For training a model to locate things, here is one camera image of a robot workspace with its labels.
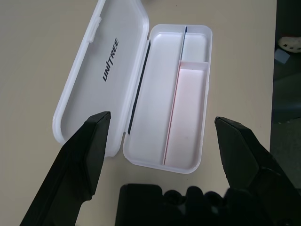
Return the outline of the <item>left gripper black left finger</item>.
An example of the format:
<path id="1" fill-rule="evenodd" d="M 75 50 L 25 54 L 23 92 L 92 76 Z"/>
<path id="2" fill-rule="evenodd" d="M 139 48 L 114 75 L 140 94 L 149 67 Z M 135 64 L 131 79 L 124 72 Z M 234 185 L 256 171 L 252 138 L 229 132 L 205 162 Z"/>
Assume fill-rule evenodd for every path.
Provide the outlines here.
<path id="1" fill-rule="evenodd" d="M 90 116 L 63 145 L 21 225 L 73 226 L 96 192 L 111 113 Z"/>

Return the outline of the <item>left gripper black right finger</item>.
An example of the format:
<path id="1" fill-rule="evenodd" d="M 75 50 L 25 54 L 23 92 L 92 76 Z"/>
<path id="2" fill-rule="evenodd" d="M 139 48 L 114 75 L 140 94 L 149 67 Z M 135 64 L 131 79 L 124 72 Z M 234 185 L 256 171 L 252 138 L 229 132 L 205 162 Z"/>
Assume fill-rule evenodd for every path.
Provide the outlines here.
<path id="1" fill-rule="evenodd" d="M 215 118 L 223 170 L 230 188 L 246 190 L 275 226 L 301 224 L 301 195 L 272 154 L 239 122 Z"/>

